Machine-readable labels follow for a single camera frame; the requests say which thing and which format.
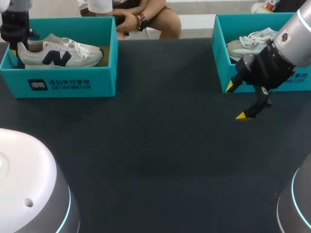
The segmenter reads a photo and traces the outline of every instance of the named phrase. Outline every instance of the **n logo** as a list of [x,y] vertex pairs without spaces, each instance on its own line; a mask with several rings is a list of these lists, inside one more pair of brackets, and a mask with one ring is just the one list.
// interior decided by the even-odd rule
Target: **n logo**
[[48,52],[44,60],[42,61],[45,65],[50,65],[54,62],[54,65],[65,67],[69,59],[71,58],[71,54],[66,51],[62,58],[60,58],[60,52],[51,50]]

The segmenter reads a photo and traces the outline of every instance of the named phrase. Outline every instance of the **shoelace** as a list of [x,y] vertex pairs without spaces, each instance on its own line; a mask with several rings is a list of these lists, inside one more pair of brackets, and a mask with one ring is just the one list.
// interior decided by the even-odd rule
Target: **shoelace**
[[68,38],[63,38],[65,40],[68,40],[67,43],[64,43],[64,46],[69,49],[71,45],[73,45],[73,48],[77,51],[78,55],[83,59],[85,60],[86,58],[88,58],[91,54],[89,53],[89,51],[85,48],[83,48],[81,46],[80,43],[78,42],[75,42],[73,40],[70,40]]
[[271,39],[274,35],[255,36],[258,32],[250,33],[248,36],[240,36],[240,42],[246,48],[250,48],[252,44],[263,44],[267,39]]

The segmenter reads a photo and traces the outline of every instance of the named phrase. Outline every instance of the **cardboard box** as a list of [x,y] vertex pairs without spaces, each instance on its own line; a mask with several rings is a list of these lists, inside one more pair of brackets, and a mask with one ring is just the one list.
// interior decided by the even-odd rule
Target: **cardboard box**
[[118,40],[113,17],[36,18],[30,27],[45,38],[50,33],[104,50],[102,66],[20,69],[7,49],[0,73],[16,98],[112,97],[115,95]]
[[[215,18],[212,48],[216,67],[225,93],[230,79],[237,74],[226,49],[226,43],[248,36],[252,32],[270,27],[278,31],[293,16],[293,13],[217,15]],[[297,72],[274,91],[311,90],[311,67],[297,68]],[[254,92],[251,85],[243,83],[235,92]]]

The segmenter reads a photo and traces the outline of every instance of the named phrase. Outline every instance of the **robotic arm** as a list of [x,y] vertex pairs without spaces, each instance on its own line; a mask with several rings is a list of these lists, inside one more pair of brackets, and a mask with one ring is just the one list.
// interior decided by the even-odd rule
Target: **robotic arm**
[[16,56],[18,42],[23,42],[28,48],[28,38],[38,37],[29,28],[29,10],[31,7],[32,0],[0,0],[1,38],[10,43],[10,49]]
[[269,90],[279,87],[295,73],[295,67],[311,64],[311,0],[295,13],[273,40],[258,55],[245,55],[236,64],[227,92],[234,92],[243,82],[253,85],[258,97],[237,119],[254,118],[271,106]]

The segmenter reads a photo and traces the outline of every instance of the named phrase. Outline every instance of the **dark tabletop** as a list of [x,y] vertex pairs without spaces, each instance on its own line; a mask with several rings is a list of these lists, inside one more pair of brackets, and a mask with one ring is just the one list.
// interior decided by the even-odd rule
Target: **dark tabletop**
[[114,98],[15,100],[1,81],[0,127],[51,150],[81,233],[278,233],[278,196],[311,150],[311,92],[271,98],[236,121],[255,95],[221,93],[209,39],[125,41]]

